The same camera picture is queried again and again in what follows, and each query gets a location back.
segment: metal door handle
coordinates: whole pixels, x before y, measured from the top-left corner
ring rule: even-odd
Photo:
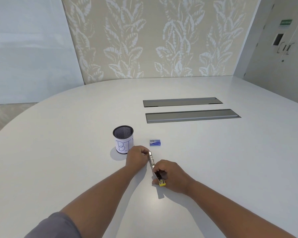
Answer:
[[[284,43],[284,42],[282,42],[282,43],[279,45],[279,48],[278,48],[278,50],[277,50],[277,53],[280,53],[279,49],[280,49],[280,47],[282,46],[283,43]]]
[[[293,43],[292,43],[292,44],[290,44],[290,45],[289,45],[289,47],[287,48],[286,55],[289,55],[290,48],[291,48],[291,46],[292,46],[293,44],[295,44],[295,43],[293,42]]]

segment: beige wall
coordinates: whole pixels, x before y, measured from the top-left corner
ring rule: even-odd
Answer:
[[[258,0],[62,0],[85,84],[230,76]],[[0,105],[0,130],[33,104]]]

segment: blue box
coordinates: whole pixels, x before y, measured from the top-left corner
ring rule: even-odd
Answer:
[[[153,139],[149,141],[150,146],[161,146],[161,142],[159,139]]]

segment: person's right arm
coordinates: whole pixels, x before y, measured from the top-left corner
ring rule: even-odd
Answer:
[[[175,162],[161,160],[153,172],[167,172],[166,188],[191,197],[227,238],[293,238],[291,234],[191,178]]]

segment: person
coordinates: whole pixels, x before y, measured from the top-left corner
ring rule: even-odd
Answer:
[[[102,237],[131,179],[147,164],[148,152],[143,146],[131,148],[123,168],[40,222],[25,238]],[[175,162],[161,160],[153,172],[157,170],[167,173],[166,188],[191,197],[227,238],[294,237],[194,180]]]

